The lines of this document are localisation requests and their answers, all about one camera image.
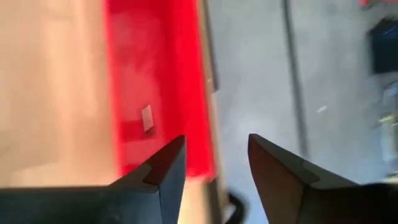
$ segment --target beige surface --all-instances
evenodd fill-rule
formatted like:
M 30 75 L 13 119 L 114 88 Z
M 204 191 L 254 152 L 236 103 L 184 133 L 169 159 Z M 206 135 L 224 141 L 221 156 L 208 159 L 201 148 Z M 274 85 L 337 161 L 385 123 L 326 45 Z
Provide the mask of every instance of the beige surface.
M 211 223 L 204 183 L 204 178 L 190 178 L 185 182 L 178 224 Z
M 101 1 L 0 1 L 0 185 L 116 178 Z

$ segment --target blurry background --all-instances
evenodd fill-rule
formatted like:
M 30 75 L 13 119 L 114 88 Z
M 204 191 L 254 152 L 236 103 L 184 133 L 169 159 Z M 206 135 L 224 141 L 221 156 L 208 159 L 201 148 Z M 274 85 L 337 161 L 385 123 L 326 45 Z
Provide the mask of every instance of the blurry background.
M 193 213 L 198 223 L 209 223 L 204 183 L 219 170 L 248 206 L 245 223 L 265 222 L 249 169 L 249 133 L 355 182 L 385 178 L 380 100 L 398 76 L 372 75 L 366 33 L 396 15 L 398 5 L 364 10 L 354 0 L 289 1 L 292 55 L 283 1 L 208 0 L 208 21 L 201 1 L 118 2 L 0 1 L 2 187 L 108 184 L 181 132 L 195 142 L 188 149 L 182 223 Z M 145 10 L 124 21 L 122 9 L 129 7 Z M 130 31 L 114 32 L 126 21 Z M 117 34 L 107 39 L 107 31 Z M 142 57 L 126 59 L 130 51 L 109 46 L 109 40 L 130 46 L 128 37 L 139 40 L 132 51 Z M 115 50 L 110 58 L 108 48 Z M 115 65 L 129 66 L 112 73 Z M 133 80 L 113 80 L 125 97 L 116 103 L 110 73 L 133 74 Z M 158 130 L 154 139 L 142 131 L 147 105 Z M 115 114 L 118 106 L 129 114 Z
M 208 2 L 220 79 L 221 167 L 231 190 L 248 200 L 246 223 L 265 219 L 247 159 L 249 133 L 355 182 L 385 178 L 380 100 L 397 75 L 372 75 L 366 35 L 383 17 L 397 15 L 398 5 L 287 0 L 296 49 L 290 55 L 284 1 Z

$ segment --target black object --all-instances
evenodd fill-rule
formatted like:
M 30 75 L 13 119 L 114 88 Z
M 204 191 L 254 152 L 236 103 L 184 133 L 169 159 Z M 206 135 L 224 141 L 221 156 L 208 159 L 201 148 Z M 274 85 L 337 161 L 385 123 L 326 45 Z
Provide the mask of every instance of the black object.
M 243 202 L 231 192 L 228 194 L 230 204 L 235 207 L 235 211 L 225 224 L 241 224 L 246 216 L 246 207 Z
M 373 72 L 398 71 L 398 22 L 383 18 L 369 31 Z
M 185 137 L 105 187 L 0 190 L 0 223 L 177 223 L 185 182 Z
M 396 185 L 355 184 L 257 134 L 248 148 L 270 224 L 398 223 Z

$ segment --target red panel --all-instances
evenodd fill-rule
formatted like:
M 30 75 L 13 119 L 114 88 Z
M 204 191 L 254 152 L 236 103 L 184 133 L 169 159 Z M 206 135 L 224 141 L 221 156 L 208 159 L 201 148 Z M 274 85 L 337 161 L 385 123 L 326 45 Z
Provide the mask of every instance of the red panel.
M 108 0 L 106 23 L 115 140 L 121 173 L 179 134 L 187 136 L 187 175 L 214 176 L 196 2 Z M 144 132 L 141 110 L 152 108 Z

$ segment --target concrete floor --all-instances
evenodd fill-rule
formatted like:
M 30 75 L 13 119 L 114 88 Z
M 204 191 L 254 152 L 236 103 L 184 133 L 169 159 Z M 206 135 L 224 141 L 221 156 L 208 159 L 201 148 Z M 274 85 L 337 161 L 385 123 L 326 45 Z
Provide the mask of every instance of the concrete floor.
M 355 182 L 381 180 L 378 100 L 396 75 L 372 77 L 366 31 L 396 6 L 291 1 L 308 159 Z M 245 223 L 265 223 L 247 157 L 249 133 L 301 154 L 282 1 L 209 1 L 220 90 L 221 161 L 228 187 L 247 201 Z

